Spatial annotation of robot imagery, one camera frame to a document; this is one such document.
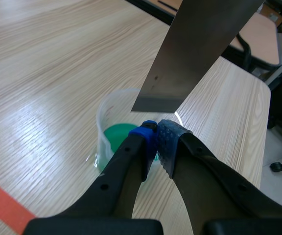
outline blue gripper pad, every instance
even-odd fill
[[[159,159],[170,178],[172,178],[174,172],[178,140],[181,135],[188,132],[192,133],[171,120],[161,120],[159,122]]]

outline black chair leg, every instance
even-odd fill
[[[273,172],[280,172],[282,171],[282,164],[280,162],[271,163],[270,166]]]

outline wooden table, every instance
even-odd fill
[[[36,216],[76,201],[98,176],[87,157],[101,99],[141,87],[167,31],[124,0],[0,0],[0,188]],[[264,83],[219,58],[178,113],[259,187],[269,100]],[[166,235],[192,233],[160,165],[140,188],[134,217],[160,220]],[[12,226],[0,221],[0,234]]]

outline measuring cup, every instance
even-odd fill
[[[169,119],[183,125],[177,112],[174,114],[131,112],[139,91],[128,89],[110,93],[98,107],[96,114],[97,153],[94,165],[101,171],[128,136],[129,131],[140,126],[144,121],[153,120],[158,123],[162,119]]]

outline green liquid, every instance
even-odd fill
[[[128,137],[129,132],[135,129],[136,127],[138,126],[128,123],[120,123],[111,126],[104,131],[105,137],[111,144],[111,150],[113,153],[117,151],[121,143]],[[100,171],[103,171],[107,163],[108,160],[106,160],[106,157],[102,157],[97,165],[98,169]]]

